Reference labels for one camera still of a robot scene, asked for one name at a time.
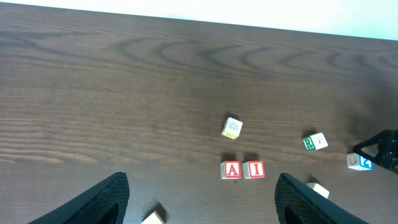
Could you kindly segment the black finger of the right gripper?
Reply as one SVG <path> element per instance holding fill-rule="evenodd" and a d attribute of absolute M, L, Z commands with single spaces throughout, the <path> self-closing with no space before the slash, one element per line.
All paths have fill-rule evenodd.
<path fill-rule="evenodd" d="M 377 154 L 372 156 L 362 151 L 362 148 L 377 144 Z M 353 152 L 365 159 L 397 173 L 397 130 L 387 129 L 381 133 L 353 146 Z"/>

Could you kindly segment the red letter A block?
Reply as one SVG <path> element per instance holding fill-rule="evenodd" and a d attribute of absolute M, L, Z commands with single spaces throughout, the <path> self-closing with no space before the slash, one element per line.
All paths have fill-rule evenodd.
<path fill-rule="evenodd" d="M 241 162 L 240 161 L 224 161 L 220 164 L 222 179 L 240 179 L 241 178 Z"/>

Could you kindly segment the blue number 2 block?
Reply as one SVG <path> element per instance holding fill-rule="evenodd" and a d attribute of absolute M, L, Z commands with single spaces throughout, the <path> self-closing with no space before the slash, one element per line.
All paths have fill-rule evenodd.
<path fill-rule="evenodd" d="M 347 156 L 347 166 L 354 170 L 373 170 L 373 163 L 363 156 L 350 153 Z"/>

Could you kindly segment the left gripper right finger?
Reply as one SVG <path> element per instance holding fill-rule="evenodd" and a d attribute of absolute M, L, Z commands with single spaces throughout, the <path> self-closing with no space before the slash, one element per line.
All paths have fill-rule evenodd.
<path fill-rule="evenodd" d="M 283 224 L 365 222 L 288 173 L 280 174 L 275 187 L 274 199 L 279 222 Z"/>

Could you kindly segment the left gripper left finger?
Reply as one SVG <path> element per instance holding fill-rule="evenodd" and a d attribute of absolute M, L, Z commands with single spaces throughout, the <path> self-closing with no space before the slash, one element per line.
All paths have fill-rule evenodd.
<path fill-rule="evenodd" d="M 122 224 L 129 196 L 127 175 L 116 172 L 30 224 Z"/>

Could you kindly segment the red letter I block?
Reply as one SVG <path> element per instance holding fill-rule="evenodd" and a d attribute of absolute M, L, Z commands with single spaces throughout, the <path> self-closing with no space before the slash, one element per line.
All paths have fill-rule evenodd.
<path fill-rule="evenodd" d="M 247 161 L 243 163 L 243 174 L 245 179 L 261 179 L 266 176 L 264 163 L 262 161 Z"/>

